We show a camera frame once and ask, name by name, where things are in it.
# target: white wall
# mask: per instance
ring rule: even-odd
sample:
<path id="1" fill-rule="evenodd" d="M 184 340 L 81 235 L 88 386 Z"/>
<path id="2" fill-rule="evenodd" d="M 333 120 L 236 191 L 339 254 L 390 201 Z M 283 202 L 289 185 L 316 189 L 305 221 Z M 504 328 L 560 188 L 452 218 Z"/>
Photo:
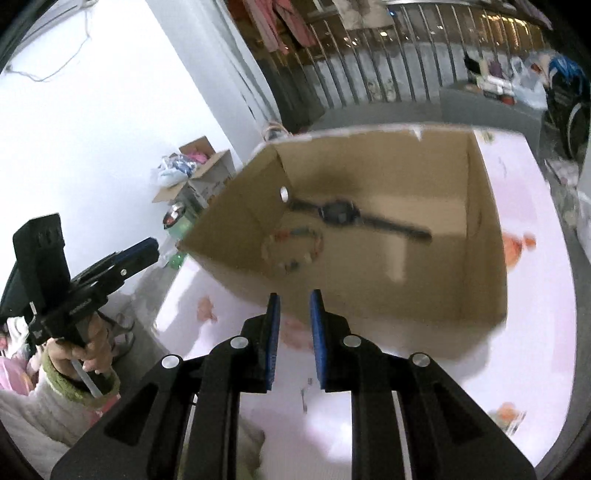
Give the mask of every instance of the white wall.
<path id="1" fill-rule="evenodd" d="M 12 234 L 27 220 L 61 214 L 76 274 L 148 236 L 163 239 L 167 207 L 151 203 L 148 183 L 162 155 L 202 135 L 231 148 L 144 0 L 100 0 L 89 15 L 92 39 L 49 82 L 0 76 L 0 291 Z M 13 68 L 54 72 L 84 40 L 84 23 L 79 13 L 58 25 Z"/>
<path id="2" fill-rule="evenodd" d="M 216 20 L 205 17 L 199 1 L 146 0 L 239 158 L 247 161 L 262 141 L 265 125 L 256 124 L 228 74 L 218 40 L 212 38 L 215 28 L 210 23 Z"/>

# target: hand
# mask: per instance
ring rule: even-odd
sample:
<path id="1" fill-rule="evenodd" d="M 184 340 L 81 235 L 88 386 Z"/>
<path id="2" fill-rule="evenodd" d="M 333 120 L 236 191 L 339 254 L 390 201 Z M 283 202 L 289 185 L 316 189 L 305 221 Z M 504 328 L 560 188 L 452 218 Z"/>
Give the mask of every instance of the hand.
<path id="1" fill-rule="evenodd" d="M 108 372 L 113 361 L 108 336 L 106 323 L 94 314 L 88 324 L 89 342 L 86 348 L 52 338 L 47 342 L 47 353 L 56 370 L 72 380 L 80 379 L 70 362 L 72 359 L 84 361 L 83 368 L 86 372 Z"/>

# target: hole in cardboard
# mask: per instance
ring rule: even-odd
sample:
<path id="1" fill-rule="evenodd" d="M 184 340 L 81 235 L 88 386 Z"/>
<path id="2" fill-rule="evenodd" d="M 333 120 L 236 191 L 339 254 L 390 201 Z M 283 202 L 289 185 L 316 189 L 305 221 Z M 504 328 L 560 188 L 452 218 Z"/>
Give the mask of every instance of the hole in cardboard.
<path id="1" fill-rule="evenodd" d="M 281 200 L 283 200 L 283 203 L 287 203 L 290 199 L 290 193 L 287 191 L 287 187 L 281 187 L 279 193 L 281 194 Z"/>

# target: watch face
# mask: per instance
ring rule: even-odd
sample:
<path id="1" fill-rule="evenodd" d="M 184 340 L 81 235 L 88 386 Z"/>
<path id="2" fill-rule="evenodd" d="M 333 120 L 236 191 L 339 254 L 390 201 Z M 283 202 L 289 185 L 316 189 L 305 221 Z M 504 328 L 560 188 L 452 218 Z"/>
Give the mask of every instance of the watch face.
<path id="1" fill-rule="evenodd" d="M 330 225 L 351 225 L 360 217 L 359 209 L 347 200 L 327 203 L 320 209 L 322 219 Z"/>

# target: pink fabric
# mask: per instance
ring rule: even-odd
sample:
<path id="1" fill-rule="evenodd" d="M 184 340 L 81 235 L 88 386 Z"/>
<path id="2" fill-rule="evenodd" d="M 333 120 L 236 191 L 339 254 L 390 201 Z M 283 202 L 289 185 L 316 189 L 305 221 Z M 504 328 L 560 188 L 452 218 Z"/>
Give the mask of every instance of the pink fabric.
<path id="1" fill-rule="evenodd" d="M 281 50 L 287 54 L 288 50 L 277 30 L 277 15 L 280 15 L 287 28 L 302 47 L 316 45 L 314 35 L 306 22 L 291 4 L 291 0 L 243 0 L 250 10 L 252 19 L 261 33 L 268 51 Z"/>
<path id="2" fill-rule="evenodd" d="M 33 390 L 33 383 L 17 361 L 0 357 L 0 390 L 28 395 Z"/>

